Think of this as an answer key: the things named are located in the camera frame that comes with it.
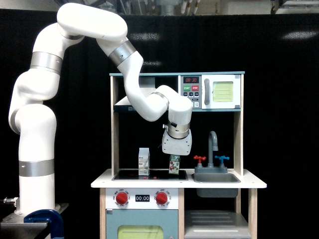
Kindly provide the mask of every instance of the red button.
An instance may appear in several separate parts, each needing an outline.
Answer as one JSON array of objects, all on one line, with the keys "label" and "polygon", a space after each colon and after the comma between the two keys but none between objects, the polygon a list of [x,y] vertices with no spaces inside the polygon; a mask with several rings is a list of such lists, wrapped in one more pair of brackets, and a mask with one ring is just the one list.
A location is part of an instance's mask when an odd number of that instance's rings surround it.
[{"label": "red button", "polygon": [[199,91],[199,86],[198,85],[191,86],[191,90],[192,91]]}]

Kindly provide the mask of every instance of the microwave window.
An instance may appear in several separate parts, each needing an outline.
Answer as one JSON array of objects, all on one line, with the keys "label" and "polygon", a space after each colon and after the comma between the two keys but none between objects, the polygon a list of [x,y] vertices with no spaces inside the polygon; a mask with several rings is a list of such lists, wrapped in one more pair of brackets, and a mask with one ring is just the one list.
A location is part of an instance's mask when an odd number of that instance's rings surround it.
[{"label": "microwave window", "polygon": [[213,83],[213,101],[214,102],[232,102],[234,100],[234,82],[214,82]]}]

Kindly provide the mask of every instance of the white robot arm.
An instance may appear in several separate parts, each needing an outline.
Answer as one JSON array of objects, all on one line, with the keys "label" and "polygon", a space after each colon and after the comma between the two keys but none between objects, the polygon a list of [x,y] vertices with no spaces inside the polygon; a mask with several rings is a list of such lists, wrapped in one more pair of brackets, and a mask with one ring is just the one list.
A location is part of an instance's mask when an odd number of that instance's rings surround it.
[{"label": "white robot arm", "polygon": [[20,212],[53,209],[54,137],[56,118],[43,101],[58,90],[65,50],[84,36],[97,39],[99,46],[122,72],[130,103],[146,120],[155,121],[168,110],[168,126],[162,138],[163,152],[188,155],[191,148],[189,122],[192,104],[167,86],[145,98],[139,88],[141,55],[126,38],[127,25],[117,14],[68,3],[57,14],[57,22],[37,37],[30,69],[14,86],[8,121],[20,134]]}]

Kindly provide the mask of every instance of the red display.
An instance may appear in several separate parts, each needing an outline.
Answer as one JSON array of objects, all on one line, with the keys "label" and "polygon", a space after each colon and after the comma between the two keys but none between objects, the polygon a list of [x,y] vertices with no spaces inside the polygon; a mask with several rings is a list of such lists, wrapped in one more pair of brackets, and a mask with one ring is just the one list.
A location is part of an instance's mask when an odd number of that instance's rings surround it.
[{"label": "red display", "polygon": [[184,83],[196,84],[199,82],[199,76],[184,77]]}]

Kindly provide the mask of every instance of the wooden shelf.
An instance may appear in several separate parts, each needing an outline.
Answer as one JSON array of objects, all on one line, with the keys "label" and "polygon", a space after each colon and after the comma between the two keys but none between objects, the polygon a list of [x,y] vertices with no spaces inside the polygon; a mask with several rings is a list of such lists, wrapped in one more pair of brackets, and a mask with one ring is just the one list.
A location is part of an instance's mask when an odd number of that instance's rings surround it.
[{"label": "wooden shelf", "polygon": [[[171,72],[171,73],[140,73],[140,76],[196,76],[196,75],[235,75],[245,74],[244,71],[227,72]],[[122,73],[110,73],[110,76],[123,77]]]},{"label": "wooden shelf", "polygon": [[[193,109],[193,112],[240,112],[240,109]],[[137,113],[131,105],[114,105],[114,113]]]},{"label": "wooden shelf", "polygon": [[240,213],[185,210],[185,239],[250,239],[248,223]]}]

